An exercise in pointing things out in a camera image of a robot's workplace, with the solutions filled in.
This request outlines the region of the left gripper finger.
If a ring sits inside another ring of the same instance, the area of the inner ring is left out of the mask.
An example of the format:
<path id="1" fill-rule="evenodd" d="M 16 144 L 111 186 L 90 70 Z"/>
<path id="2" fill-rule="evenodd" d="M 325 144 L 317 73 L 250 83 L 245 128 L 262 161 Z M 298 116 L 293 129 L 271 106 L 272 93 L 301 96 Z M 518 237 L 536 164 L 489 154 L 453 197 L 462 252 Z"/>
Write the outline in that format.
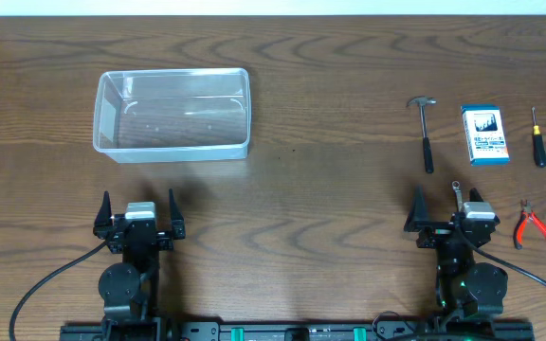
<path id="1" fill-rule="evenodd" d="M 173 190 L 169 189 L 169 204 L 170 204 L 170 216 L 171 216 L 171 226 L 173 232 L 184 232 L 185 231 L 185 220 L 182 215 L 175 199 Z"/>
<path id="2" fill-rule="evenodd" d="M 110 195 L 108 191 L 103 193 L 99 212 L 94 221 L 95 228 L 106 227 L 112 224 L 112 209 L 110 202 Z"/>

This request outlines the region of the clear plastic storage container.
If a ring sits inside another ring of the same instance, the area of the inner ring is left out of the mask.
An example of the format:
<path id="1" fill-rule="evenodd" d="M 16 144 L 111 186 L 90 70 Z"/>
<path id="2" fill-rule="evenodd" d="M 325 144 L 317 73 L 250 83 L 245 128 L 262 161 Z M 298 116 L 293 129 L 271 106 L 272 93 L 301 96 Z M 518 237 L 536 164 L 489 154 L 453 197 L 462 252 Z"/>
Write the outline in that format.
<path id="1" fill-rule="evenodd" d="M 93 147 L 120 164 L 244 159 L 251 120 L 243 68 L 108 71 L 95 99 Z"/>

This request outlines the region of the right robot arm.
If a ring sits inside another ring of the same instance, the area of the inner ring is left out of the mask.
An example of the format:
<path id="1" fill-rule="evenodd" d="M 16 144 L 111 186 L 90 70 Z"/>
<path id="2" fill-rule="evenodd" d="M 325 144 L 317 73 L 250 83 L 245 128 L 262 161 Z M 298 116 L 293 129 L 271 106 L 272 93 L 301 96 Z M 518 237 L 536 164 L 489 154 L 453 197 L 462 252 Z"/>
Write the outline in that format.
<path id="1" fill-rule="evenodd" d="M 414 193 L 406 232 L 416 233 L 416 246 L 436 253 L 436 300 L 445 319 L 486 319 L 503 312 L 508 275 L 498 266 L 477 262 L 474 253 L 491 241 L 500 219 L 476 189 L 470 200 L 445 222 L 429 218 L 420 187 Z"/>

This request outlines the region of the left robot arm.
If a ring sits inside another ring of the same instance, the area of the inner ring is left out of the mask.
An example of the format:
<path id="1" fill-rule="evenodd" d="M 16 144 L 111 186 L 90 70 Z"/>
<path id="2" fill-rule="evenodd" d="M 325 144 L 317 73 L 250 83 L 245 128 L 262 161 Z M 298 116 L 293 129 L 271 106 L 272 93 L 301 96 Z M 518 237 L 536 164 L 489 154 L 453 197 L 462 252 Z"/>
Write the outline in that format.
<path id="1" fill-rule="evenodd" d="M 156 227 L 153 202 L 130 203 L 126 212 L 112 212 L 110 196 L 103 194 L 93 233 L 122 261 L 108 267 L 99 279 L 105 319 L 118 324 L 145 321 L 155 316 L 159 254 L 172 251 L 173 242 L 186 237 L 185 220 L 169 192 L 171 226 Z"/>

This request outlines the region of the small black-handled hammer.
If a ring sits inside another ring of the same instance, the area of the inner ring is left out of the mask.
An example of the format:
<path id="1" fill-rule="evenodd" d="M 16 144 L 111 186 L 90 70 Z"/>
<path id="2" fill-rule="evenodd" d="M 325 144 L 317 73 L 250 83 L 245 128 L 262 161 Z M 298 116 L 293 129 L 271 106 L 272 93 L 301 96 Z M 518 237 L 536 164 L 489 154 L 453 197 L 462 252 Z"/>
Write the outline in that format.
<path id="1" fill-rule="evenodd" d="M 408 101 L 407 106 L 417 105 L 419 108 L 421 126 L 422 126 L 422 146 L 423 146 L 423 156 L 424 156 L 424 165 L 426 173 L 434 173 L 434 163 L 432 156 L 432 149 L 430 145 L 430 140 L 428 137 L 428 126 L 426 119 L 426 107 L 432 106 L 437 103 L 435 98 L 419 96 L 415 97 Z"/>

